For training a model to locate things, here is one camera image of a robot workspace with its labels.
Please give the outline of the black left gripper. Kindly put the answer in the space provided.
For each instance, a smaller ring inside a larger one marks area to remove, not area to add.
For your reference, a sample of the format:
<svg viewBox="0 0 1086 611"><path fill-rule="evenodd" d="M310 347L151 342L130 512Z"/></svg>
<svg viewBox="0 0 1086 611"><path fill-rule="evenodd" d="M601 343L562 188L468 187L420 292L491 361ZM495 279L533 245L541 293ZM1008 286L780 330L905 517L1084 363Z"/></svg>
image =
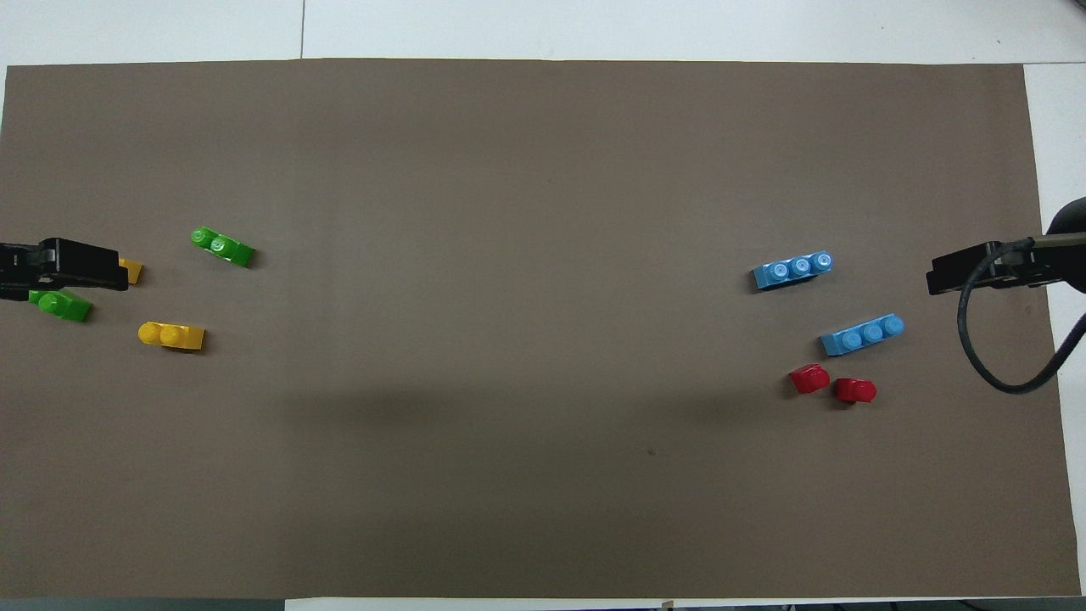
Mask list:
<svg viewBox="0 0 1086 611"><path fill-rule="evenodd" d="M125 291L129 285L114 249L66 238L47 238L38 246L0 243L0 300L27 301L38 287Z"/></svg>

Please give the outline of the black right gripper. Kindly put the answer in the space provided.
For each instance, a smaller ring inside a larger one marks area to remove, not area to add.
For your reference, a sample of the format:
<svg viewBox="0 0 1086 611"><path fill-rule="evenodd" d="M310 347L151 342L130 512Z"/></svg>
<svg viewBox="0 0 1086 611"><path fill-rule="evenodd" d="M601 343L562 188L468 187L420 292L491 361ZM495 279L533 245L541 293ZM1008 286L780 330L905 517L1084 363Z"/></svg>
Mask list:
<svg viewBox="0 0 1086 611"><path fill-rule="evenodd" d="M1078 198L1056 212L1049 224L1046 238L1086 233L1086 198ZM1039 285L1046 277L1046 264L1036 260L1032 252L1012 252L982 265L986 256L1003 246L1002 241L982 241L977 246L960 249L954 254L932 260L926 273L930 295L961 291L967 287L967 278L981 268L975 289L1016 289L1016 287ZM1086 294L1086 238L1074 246L1050 246L1044 249L1044 260L1055 268L1063 282L1081 294Z"/></svg>

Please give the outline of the green two-stud toy block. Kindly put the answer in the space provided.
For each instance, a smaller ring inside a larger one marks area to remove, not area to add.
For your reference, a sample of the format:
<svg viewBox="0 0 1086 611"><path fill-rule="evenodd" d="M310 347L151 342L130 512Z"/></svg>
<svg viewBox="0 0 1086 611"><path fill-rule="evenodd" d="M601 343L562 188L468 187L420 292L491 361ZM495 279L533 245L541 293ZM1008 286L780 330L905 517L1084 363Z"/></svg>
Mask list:
<svg viewBox="0 0 1086 611"><path fill-rule="evenodd" d="M39 311L56 317L59 320L83 323L92 309L92 302L79 297L67 290L31 290L28 301Z"/></svg>
<svg viewBox="0 0 1086 611"><path fill-rule="evenodd" d="M190 243L197 249L209 252L217 256L220 260L228 260L233 266L247 267L249 260L255 254L255 249L237 241L232 237L213 231L206 226L198 226L189 236Z"/></svg>

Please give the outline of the blue three-stud toy block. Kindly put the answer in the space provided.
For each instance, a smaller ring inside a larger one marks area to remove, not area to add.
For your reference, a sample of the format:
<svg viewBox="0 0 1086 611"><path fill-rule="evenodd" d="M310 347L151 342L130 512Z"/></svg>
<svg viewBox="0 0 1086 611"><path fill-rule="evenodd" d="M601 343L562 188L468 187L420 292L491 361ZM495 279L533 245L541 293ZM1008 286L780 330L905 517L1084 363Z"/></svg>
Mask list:
<svg viewBox="0 0 1086 611"><path fill-rule="evenodd" d="M871 318L864 323L849 326L820 336L820 344L830 357L845 356L880 344L888 338L899 336L904 331L904 320L896 314Z"/></svg>
<svg viewBox="0 0 1086 611"><path fill-rule="evenodd" d="M815 281L819 276L833 270L835 258L828 250L813 254L798 255L783 260L770 260L753 267L753 282L760 293L784 287Z"/></svg>

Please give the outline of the brown paper table mat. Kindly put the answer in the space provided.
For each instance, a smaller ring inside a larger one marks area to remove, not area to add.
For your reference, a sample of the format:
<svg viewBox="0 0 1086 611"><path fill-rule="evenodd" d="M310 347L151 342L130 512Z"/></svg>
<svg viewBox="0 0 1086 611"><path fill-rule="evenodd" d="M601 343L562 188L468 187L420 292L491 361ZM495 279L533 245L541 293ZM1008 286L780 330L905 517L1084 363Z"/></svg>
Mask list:
<svg viewBox="0 0 1086 611"><path fill-rule="evenodd" d="M143 273L0 303L0 598L1077 595L1059 390L926 289L1041 225L1016 65L11 67L0 241Z"/></svg>

